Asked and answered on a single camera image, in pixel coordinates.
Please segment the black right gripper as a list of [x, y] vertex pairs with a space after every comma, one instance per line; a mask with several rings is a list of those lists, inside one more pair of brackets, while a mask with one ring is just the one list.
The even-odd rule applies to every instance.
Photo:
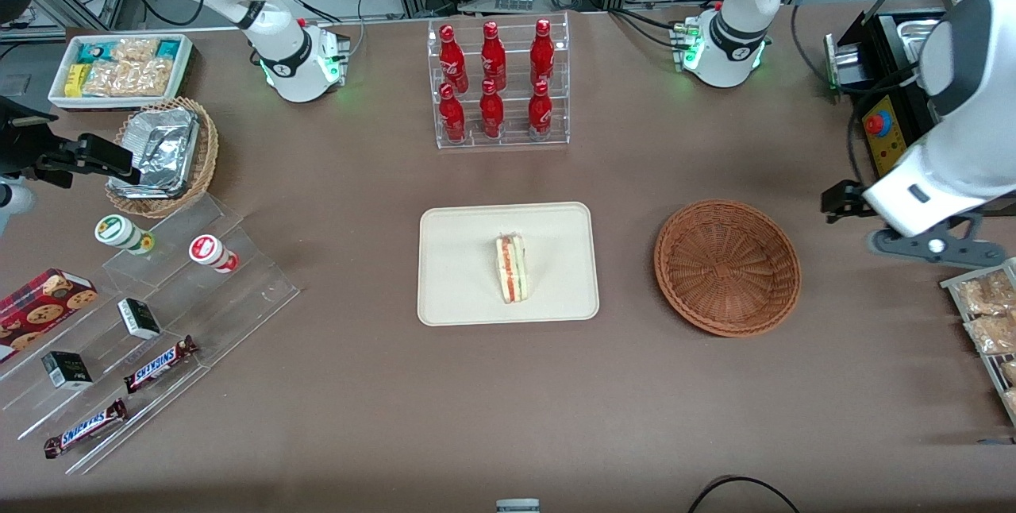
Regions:
[[102, 174], [129, 185], [138, 185], [140, 170], [134, 166], [134, 154], [113, 141], [97, 134], [80, 134], [74, 141], [74, 152], [59, 150], [63, 141], [50, 129], [58, 120], [1, 97], [1, 174], [17, 179], [25, 169], [33, 168], [33, 178], [60, 187], [72, 188], [74, 172]]

